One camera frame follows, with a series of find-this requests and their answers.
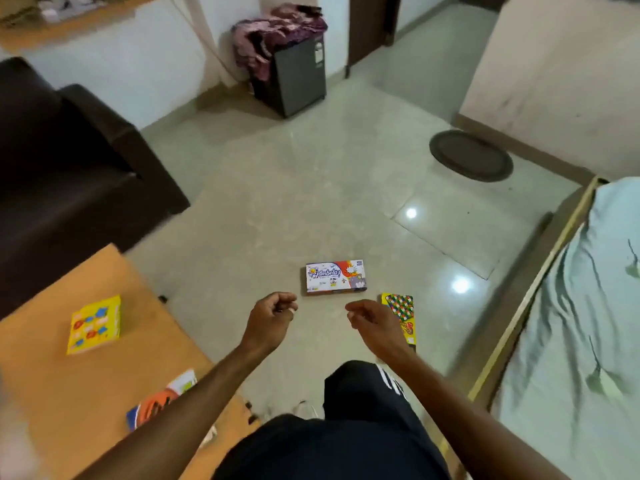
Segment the maroon patterned cloth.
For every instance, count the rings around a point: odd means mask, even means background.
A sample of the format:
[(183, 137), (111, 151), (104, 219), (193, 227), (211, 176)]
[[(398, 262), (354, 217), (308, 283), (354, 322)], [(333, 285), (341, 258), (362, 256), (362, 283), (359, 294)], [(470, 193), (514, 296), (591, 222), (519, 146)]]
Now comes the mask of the maroon patterned cloth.
[(251, 77), (267, 82), (277, 50), (322, 35), (327, 30), (320, 7), (283, 3), (268, 15), (241, 20), (231, 28), (236, 65)]

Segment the yellow checkered game box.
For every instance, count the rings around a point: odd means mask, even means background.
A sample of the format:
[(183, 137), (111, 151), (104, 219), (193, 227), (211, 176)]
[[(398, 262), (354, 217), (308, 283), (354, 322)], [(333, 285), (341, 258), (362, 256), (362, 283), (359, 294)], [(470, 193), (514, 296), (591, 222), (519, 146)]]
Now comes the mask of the yellow checkered game box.
[(415, 332), (415, 308), (411, 295), (382, 293), (381, 303), (388, 306), (398, 318), (403, 330), (403, 336), (409, 347), (416, 352), (417, 339)]

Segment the light blue bed sheet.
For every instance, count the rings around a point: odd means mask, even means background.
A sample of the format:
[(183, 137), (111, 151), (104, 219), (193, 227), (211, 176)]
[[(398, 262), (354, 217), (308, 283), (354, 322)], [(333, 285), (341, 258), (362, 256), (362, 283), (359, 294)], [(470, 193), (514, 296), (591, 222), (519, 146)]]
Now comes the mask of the light blue bed sheet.
[(496, 402), (494, 416), (572, 480), (640, 480), (640, 177), (596, 191)]

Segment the person's right hand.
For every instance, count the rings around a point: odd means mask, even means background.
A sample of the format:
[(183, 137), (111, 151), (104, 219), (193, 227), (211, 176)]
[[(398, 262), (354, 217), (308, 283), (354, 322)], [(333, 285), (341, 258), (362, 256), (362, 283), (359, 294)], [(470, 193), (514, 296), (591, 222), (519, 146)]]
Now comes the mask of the person's right hand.
[(412, 349), (406, 343), (401, 323), (388, 306), (370, 299), (371, 323), (355, 329), (367, 348), (383, 363), (391, 368), (411, 359)]

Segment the person's black shorts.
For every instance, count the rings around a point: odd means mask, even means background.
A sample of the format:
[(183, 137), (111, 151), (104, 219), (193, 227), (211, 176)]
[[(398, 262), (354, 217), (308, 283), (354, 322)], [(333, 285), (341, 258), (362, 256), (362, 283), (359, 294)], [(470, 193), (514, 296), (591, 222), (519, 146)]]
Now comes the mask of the person's black shorts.
[(403, 387), (352, 360), (324, 380), (324, 419), (267, 421), (231, 449), (211, 480), (451, 480)]

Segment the wooden low table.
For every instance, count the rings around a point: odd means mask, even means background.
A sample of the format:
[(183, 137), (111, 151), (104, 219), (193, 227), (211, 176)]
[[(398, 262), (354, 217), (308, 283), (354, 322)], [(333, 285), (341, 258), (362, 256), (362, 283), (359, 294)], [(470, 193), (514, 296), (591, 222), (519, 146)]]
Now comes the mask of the wooden low table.
[[(114, 343), (67, 355), (71, 318), (120, 295)], [(192, 369), (212, 368), (196, 343), (110, 244), (0, 321), (0, 425), (18, 413), (9, 447), (30, 440), (38, 479), (69, 480), (129, 432), (126, 412)]]

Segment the wooden wall shelf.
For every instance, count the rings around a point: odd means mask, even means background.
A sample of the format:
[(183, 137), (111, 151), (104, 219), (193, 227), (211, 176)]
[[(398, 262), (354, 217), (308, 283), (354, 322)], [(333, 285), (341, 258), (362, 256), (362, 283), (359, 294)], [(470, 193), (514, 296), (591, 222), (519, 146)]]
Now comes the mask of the wooden wall shelf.
[(134, 15), (156, 0), (0, 0), (0, 48), (20, 54)]

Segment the person's left hand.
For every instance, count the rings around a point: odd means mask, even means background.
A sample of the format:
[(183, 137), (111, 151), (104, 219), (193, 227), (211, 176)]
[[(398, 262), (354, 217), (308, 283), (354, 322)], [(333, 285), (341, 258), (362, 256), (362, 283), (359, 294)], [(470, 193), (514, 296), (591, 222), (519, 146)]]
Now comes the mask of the person's left hand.
[(265, 359), (281, 345), (293, 318), (294, 314), (272, 315), (268, 294), (252, 308), (240, 348), (249, 355)]

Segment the orange and blue game box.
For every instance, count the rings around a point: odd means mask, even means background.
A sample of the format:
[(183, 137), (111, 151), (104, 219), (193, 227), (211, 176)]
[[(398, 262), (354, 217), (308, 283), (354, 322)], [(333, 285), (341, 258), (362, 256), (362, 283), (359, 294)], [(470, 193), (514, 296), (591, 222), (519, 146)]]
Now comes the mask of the orange and blue game box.
[(141, 427), (196, 384), (195, 371), (188, 369), (167, 384), (164, 389), (146, 397), (126, 413), (125, 419), (129, 431), (133, 432)]

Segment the white and blue game box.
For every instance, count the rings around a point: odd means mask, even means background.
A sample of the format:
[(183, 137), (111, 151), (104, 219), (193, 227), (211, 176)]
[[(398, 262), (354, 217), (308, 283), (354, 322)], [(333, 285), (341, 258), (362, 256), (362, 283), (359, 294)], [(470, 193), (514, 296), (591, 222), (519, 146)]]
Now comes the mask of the white and blue game box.
[(361, 259), (307, 264), (305, 279), (308, 295), (363, 292), (368, 288)]

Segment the wooden bed frame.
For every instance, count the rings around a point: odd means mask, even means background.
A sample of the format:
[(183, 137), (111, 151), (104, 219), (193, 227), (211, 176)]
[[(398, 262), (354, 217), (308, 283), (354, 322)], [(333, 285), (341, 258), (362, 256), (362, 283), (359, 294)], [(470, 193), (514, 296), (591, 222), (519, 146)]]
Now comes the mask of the wooden bed frame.
[(558, 260), (561, 250), (587, 219), (596, 191), (608, 183), (608, 179), (596, 176), (585, 187), (570, 195), (553, 214), (532, 251), (525, 257), (494, 313), (495, 317), (508, 319), (508, 322), (501, 329), (486, 363), (468, 391), (468, 398), (472, 402), (491, 408), (529, 320), (538, 290)]

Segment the yellow card game box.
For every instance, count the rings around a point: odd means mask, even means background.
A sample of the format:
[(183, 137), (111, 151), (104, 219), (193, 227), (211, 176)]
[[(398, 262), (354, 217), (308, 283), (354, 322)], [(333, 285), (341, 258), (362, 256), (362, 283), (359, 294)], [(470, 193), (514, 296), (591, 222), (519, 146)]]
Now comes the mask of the yellow card game box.
[(120, 295), (91, 303), (72, 315), (67, 355), (77, 355), (113, 343), (121, 332)]

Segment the dark brown door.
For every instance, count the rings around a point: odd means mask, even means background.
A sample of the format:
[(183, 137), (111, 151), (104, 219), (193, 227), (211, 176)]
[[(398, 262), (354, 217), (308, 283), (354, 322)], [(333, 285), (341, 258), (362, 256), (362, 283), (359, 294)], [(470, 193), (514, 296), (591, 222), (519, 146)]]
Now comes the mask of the dark brown door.
[(380, 47), (393, 45), (401, 0), (349, 0), (347, 72)]

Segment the dark grey mini fridge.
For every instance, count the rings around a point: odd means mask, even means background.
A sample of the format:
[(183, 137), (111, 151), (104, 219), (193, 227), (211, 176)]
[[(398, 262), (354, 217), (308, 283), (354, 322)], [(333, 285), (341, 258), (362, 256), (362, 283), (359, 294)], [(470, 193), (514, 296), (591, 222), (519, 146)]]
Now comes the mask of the dark grey mini fridge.
[(252, 95), (283, 119), (325, 99), (327, 94), (324, 35), (279, 48), (271, 59), (267, 81), (250, 76)]

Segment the dark oval floor mat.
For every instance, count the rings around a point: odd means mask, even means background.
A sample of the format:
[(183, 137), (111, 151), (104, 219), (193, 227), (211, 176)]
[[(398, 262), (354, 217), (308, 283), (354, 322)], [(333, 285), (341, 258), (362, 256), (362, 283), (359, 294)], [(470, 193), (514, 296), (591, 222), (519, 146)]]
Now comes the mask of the dark oval floor mat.
[(429, 142), (429, 150), (446, 168), (478, 182), (501, 182), (514, 170), (508, 152), (459, 129), (434, 135)]

